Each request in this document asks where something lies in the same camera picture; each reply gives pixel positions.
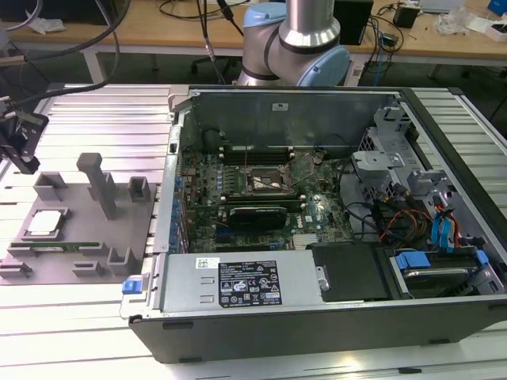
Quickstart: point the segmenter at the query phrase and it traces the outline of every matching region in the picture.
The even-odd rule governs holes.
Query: white label
[[[266,298],[280,298],[280,293],[264,293],[266,295]]]
[[[196,258],[196,269],[217,269],[219,263],[219,257]]]
[[[288,111],[288,103],[273,103],[273,111]]]

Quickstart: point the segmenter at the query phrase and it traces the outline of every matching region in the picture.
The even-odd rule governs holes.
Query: black box
[[[3,21],[26,20],[26,12],[35,9],[36,0],[0,0],[0,18]],[[114,21],[124,6],[124,0],[102,0],[109,17]],[[44,0],[41,18],[65,22],[106,25],[95,0]]]
[[[393,23],[399,28],[412,28],[421,8],[413,6],[398,6]]]
[[[361,45],[373,0],[336,0],[334,16],[340,21],[340,44]]]

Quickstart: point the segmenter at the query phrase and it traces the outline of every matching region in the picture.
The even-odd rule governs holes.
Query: blue drive latch
[[[429,268],[431,264],[429,263],[428,257],[426,257],[426,253],[422,251],[406,251],[402,252],[396,256],[396,263],[400,270],[405,270],[409,268]]]

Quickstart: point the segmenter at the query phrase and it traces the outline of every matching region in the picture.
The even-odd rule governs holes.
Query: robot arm
[[[240,86],[335,86],[349,67],[338,44],[334,0],[251,6],[245,15]]]

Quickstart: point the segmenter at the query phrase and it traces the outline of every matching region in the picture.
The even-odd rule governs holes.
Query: barcode sticker
[[[219,264],[219,257],[196,258],[196,269],[217,269]]]

